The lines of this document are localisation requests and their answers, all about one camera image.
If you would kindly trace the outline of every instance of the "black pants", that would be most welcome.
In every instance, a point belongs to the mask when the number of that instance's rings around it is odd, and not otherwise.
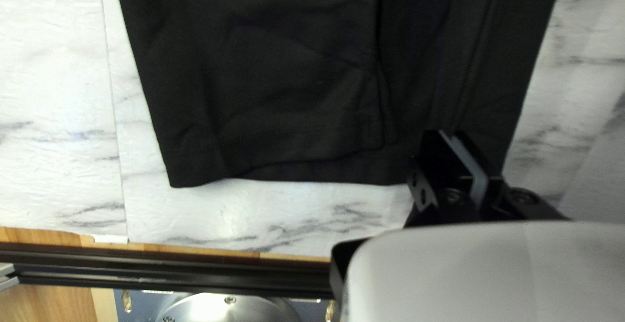
[[[426,128],[501,167],[553,2],[120,1],[176,188],[395,184]]]

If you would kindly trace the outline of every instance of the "white marble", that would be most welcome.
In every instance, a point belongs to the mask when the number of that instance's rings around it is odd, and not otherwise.
[[[126,235],[101,0],[0,0],[0,226]]]
[[[573,217],[625,221],[589,204],[624,192],[624,27],[624,0],[558,0],[506,162]],[[408,214],[403,185],[170,188],[119,0],[0,0],[0,38],[0,226],[327,256]]]
[[[169,187],[119,0],[104,0],[131,241],[328,256],[341,240],[401,227],[406,186],[224,179]]]
[[[512,185],[556,205],[567,195],[625,92],[623,28],[625,0],[556,2],[504,169]]]

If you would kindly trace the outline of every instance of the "wooden surface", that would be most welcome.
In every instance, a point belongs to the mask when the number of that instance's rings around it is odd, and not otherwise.
[[[329,262],[329,258],[314,256],[294,256],[272,253],[252,253],[248,251],[234,251],[222,249],[203,249],[201,247],[155,245],[155,244],[109,244],[95,243],[92,236],[78,235],[70,232],[25,230],[21,228],[0,227],[0,242],[43,244],[59,246],[98,247],[103,249],[123,249],[135,251],[155,251],[160,253],[204,254],[214,256],[236,256],[245,258],[285,259],[294,261]]]
[[[0,321],[115,322],[98,321],[88,287],[34,285],[0,291]]]

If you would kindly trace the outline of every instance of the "black aluminum profile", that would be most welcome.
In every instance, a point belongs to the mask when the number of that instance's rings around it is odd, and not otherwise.
[[[28,285],[333,298],[325,262],[0,243]]]

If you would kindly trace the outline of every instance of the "screw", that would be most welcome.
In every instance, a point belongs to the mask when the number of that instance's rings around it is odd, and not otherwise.
[[[460,196],[460,194],[458,194],[456,191],[449,189],[445,194],[445,199],[449,204],[455,204],[460,201],[460,199],[462,199],[462,196]]]
[[[538,200],[530,193],[523,190],[511,189],[509,196],[512,201],[521,205],[536,205]]]

